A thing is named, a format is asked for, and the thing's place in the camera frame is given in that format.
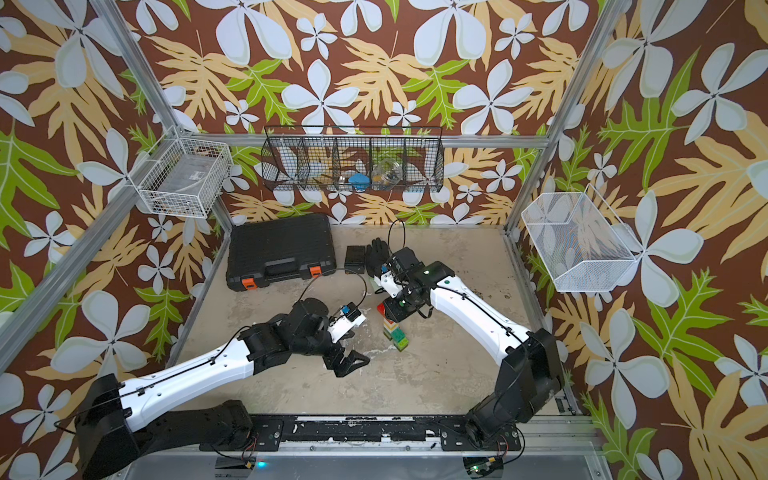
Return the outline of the dark green 2x4 lego brick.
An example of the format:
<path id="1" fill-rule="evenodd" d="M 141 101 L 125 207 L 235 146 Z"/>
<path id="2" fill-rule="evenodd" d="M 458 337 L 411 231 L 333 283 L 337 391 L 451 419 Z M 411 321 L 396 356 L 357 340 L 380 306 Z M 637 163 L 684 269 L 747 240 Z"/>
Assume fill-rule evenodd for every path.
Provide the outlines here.
<path id="1" fill-rule="evenodd" d="M 407 337 L 401 329 L 395 329 L 393 331 L 385 331 L 387 337 L 395 344 L 401 343 L 407 340 Z"/>

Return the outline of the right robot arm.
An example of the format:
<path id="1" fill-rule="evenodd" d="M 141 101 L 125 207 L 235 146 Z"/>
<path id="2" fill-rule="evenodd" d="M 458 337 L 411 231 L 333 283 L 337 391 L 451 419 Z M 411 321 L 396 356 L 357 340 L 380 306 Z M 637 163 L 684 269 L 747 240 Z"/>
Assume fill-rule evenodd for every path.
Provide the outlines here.
<path id="1" fill-rule="evenodd" d="M 554 336 L 533 331 L 504 316 L 475 294 L 454 270 L 440 261 L 424 264 L 414 251 L 391 251 L 375 239 L 365 247 L 365 269 L 388 298 L 383 316 L 395 323 L 428 307 L 461 326 L 499 367 L 493 391 L 465 416 L 473 445 L 494 442 L 507 428 L 528 422 L 565 386 Z"/>

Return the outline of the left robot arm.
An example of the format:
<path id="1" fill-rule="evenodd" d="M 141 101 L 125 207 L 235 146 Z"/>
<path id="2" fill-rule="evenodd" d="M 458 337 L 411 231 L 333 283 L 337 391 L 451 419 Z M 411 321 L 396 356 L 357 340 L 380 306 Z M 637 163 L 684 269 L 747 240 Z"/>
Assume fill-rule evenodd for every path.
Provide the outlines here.
<path id="1" fill-rule="evenodd" d="M 342 378 L 370 361 L 342 344 L 365 319 L 355 304 L 332 317 L 323 302 L 308 298 L 289 313 L 243 327 L 224 345 L 171 368 L 126 381 L 113 374 L 98 378 L 74 415 L 82 477 L 106 478 L 144 455 L 191 444 L 249 444 L 253 423 L 242 403 L 226 401 L 190 412 L 179 406 L 283 365 L 293 355 L 319 356 Z"/>

